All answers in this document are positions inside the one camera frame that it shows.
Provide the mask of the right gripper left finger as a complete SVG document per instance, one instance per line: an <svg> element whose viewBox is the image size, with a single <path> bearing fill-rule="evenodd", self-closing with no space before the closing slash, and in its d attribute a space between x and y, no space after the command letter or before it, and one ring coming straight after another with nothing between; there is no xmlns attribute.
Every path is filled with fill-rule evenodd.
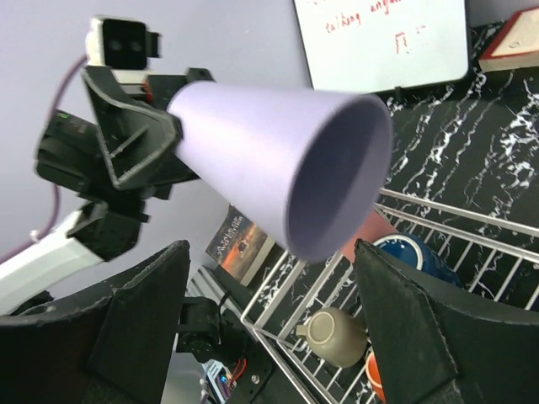
<svg viewBox="0 0 539 404"><path fill-rule="evenodd" d="M1 319L3 403L159 403L189 275L189 243L73 295Z"/></svg>

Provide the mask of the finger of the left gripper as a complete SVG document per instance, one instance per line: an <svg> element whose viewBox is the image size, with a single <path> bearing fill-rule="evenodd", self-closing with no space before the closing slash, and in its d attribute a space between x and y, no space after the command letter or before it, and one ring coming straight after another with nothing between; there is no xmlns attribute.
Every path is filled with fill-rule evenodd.
<svg viewBox="0 0 539 404"><path fill-rule="evenodd" d="M81 76L114 188L132 190L180 182L181 164L173 156L181 137L179 121L127 94L106 66L87 66Z"/></svg>

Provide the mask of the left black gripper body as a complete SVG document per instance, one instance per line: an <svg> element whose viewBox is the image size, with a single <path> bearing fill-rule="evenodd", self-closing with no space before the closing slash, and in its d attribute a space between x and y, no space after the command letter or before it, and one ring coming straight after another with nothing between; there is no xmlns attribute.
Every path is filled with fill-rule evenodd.
<svg viewBox="0 0 539 404"><path fill-rule="evenodd" d="M95 118L84 128L84 150L95 165L85 170L92 193L120 204L167 199L174 184L196 179L175 155L184 130L167 108L179 90L212 78L206 69L190 68L185 74L145 74L140 84L120 84L109 67L84 68Z"/></svg>

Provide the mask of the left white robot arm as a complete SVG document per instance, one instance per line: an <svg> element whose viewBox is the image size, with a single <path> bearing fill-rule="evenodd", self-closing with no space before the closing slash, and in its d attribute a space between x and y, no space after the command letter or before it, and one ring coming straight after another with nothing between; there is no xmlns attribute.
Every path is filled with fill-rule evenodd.
<svg viewBox="0 0 539 404"><path fill-rule="evenodd" d="M206 69L183 75L144 74L139 85L116 80L105 66L82 78L94 122L53 109L36 152L36 172L83 205L22 252L1 263L1 312L8 315L76 272L111 261L138 241L150 198L167 199L196 174L175 154L183 137L166 110L184 86L211 80Z"/></svg>

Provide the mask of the pink plastic cup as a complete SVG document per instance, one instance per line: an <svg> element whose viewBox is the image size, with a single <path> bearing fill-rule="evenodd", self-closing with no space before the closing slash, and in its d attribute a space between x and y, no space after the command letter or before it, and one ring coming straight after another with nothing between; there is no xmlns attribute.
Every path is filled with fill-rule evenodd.
<svg viewBox="0 0 539 404"><path fill-rule="evenodd" d="M342 248L342 253L350 263L355 262L355 243L358 239L373 243L376 240L397 233L397 229L384 216L373 210L363 222L360 229Z"/></svg>

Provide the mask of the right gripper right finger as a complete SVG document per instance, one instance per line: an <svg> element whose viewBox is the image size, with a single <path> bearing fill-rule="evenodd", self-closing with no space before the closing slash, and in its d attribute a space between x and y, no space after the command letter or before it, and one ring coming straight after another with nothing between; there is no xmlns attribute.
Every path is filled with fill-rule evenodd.
<svg viewBox="0 0 539 404"><path fill-rule="evenodd" d="M536 403L538 314L355 244L360 301L388 403Z"/></svg>

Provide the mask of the lavender plastic cup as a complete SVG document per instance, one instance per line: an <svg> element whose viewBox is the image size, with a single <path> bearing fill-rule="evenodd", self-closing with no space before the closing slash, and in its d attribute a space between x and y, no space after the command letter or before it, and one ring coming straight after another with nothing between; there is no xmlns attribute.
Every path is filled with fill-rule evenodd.
<svg viewBox="0 0 539 404"><path fill-rule="evenodd" d="M168 112L177 156L280 246L317 262L372 212L393 128L373 94L193 82Z"/></svg>

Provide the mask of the blue ceramic mug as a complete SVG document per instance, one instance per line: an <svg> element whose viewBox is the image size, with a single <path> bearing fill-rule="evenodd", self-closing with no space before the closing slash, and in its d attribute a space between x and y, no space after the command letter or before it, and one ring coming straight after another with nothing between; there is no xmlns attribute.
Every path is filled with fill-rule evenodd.
<svg viewBox="0 0 539 404"><path fill-rule="evenodd" d="M373 245L417 270L462 288L446 261L415 235L395 233L376 240Z"/></svg>

